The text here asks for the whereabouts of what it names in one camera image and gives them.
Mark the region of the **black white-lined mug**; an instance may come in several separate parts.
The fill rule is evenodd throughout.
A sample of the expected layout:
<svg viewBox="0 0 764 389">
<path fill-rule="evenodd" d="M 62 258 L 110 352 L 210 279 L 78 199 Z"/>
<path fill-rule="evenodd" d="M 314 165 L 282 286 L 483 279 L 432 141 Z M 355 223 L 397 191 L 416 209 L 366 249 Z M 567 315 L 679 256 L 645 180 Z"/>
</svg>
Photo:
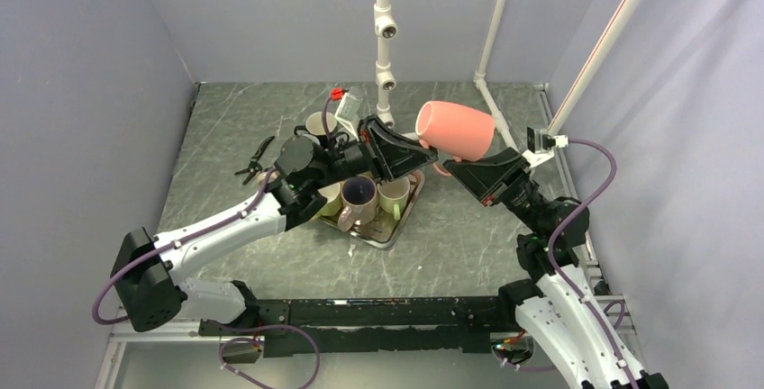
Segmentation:
<svg viewBox="0 0 764 389">
<path fill-rule="evenodd" d="M 327 149 L 330 145 L 330 137 L 337 135 L 339 124 L 332 113 L 312 113 L 304 124 L 299 124 L 293 129 L 295 136 L 307 136 Z"/>
</svg>

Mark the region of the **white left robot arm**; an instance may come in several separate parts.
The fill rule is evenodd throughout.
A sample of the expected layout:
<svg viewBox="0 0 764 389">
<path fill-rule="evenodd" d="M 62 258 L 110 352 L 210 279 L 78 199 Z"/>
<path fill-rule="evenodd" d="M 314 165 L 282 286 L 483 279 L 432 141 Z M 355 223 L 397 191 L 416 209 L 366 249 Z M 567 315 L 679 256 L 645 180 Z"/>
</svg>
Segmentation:
<svg viewBox="0 0 764 389">
<path fill-rule="evenodd" d="M 407 177 L 434 163 L 438 152 L 390 129 L 376 115 L 359 121 L 356 139 L 307 132 L 286 140 L 257 192 L 200 222 L 150 235 L 139 228 L 123 239 L 109 281 L 137 332 L 155 330 L 182 312 L 252 332 L 259 308 L 239 281 L 195 280 L 202 267 L 254 241 L 307 223 L 327 200 L 321 189 L 360 176 L 374 185 Z"/>
</svg>

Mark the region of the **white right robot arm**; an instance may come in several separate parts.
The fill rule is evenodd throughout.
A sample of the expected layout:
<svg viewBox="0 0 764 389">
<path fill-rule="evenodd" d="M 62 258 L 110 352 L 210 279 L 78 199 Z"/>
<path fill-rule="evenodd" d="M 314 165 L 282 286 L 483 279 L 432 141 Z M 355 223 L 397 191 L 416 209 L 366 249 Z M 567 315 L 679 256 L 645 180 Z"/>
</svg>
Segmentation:
<svg viewBox="0 0 764 389">
<path fill-rule="evenodd" d="M 590 140 L 547 137 L 545 144 L 588 146 L 603 154 L 610 171 L 588 198 L 545 198 L 530 178 L 530 162 L 514 149 L 477 161 L 447 160 L 445 169 L 484 206 L 504 205 L 529 229 L 516 255 L 526 280 L 500 288 L 496 318 L 507 330 L 523 330 L 547 355 L 571 388 L 666 388 L 650 373 L 609 321 L 587 281 L 575 249 L 586 241 L 588 206 L 613 182 L 614 155 Z"/>
</svg>

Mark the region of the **pink mug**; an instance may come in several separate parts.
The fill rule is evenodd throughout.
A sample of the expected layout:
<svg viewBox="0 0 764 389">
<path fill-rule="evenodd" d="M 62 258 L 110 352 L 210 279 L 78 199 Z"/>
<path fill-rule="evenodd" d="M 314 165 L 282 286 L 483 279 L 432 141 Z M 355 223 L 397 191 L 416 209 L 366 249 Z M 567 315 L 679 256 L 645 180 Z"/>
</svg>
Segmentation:
<svg viewBox="0 0 764 389">
<path fill-rule="evenodd" d="M 420 109 L 414 132 L 425 149 L 437 149 L 458 162 L 483 158 L 494 138 L 493 117 L 462 104 L 426 102 Z"/>
</svg>

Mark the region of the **beige teal patterned mug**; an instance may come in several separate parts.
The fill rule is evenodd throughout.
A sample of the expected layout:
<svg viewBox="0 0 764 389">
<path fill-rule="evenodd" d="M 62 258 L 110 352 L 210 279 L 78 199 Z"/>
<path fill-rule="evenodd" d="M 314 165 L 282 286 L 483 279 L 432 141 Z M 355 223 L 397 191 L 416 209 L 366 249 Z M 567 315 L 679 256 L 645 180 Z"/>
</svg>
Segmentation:
<svg viewBox="0 0 764 389">
<path fill-rule="evenodd" d="M 263 171 L 256 175 L 255 177 L 255 184 L 256 186 L 260 186 L 264 179 L 268 178 L 268 182 L 272 183 L 274 180 L 278 178 L 278 172 L 271 172 Z"/>
</svg>

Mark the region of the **light green mug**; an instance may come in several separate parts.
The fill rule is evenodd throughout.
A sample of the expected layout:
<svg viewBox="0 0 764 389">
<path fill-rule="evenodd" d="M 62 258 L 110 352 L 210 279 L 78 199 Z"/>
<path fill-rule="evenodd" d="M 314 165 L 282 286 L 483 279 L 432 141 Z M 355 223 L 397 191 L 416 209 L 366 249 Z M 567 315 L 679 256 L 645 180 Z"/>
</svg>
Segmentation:
<svg viewBox="0 0 764 389">
<path fill-rule="evenodd" d="M 400 221 L 409 200 L 410 190 L 411 183 L 407 177 L 377 185 L 379 207 L 392 215 L 395 221 Z"/>
</svg>

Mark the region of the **lime green faceted mug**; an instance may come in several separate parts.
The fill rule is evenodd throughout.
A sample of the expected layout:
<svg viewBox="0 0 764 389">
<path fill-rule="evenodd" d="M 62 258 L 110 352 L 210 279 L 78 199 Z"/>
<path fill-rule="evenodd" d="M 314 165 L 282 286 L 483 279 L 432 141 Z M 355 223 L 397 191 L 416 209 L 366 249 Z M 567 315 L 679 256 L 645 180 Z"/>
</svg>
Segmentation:
<svg viewBox="0 0 764 389">
<path fill-rule="evenodd" d="M 326 199 L 323 208 L 318 212 L 320 217 L 332 217 L 342 209 L 341 183 L 323 187 L 319 190 L 319 193 Z"/>
</svg>

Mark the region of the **pink lidded cup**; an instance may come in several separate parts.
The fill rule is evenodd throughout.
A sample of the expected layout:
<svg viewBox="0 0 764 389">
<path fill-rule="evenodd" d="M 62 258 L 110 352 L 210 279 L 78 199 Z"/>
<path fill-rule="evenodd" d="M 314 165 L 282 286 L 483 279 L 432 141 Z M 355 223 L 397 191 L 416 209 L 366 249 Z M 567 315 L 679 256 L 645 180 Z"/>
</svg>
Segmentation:
<svg viewBox="0 0 764 389">
<path fill-rule="evenodd" d="M 377 216 L 377 184 L 368 176 L 354 176 L 341 186 L 342 209 L 337 221 L 340 231 L 372 222 Z"/>
</svg>

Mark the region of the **terracotta brown mug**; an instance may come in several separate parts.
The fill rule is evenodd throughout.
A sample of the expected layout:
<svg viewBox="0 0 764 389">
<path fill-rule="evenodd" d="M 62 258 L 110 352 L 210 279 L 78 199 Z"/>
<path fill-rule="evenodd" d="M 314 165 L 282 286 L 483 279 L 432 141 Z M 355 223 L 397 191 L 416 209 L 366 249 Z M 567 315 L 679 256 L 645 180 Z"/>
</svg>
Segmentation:
<svg viewBox="0 0 764 389">
<path fill-rule="evenodd" d="M 411 193 L 413 195 L 418 195 L 421 192 L 421 187 L 424 184 L 425 181 L 425 175 L 424 172 L 421 169 L 415 170 L 411 174 L 407 176 L 409 183 L 411 185 Z"/>
</svg>

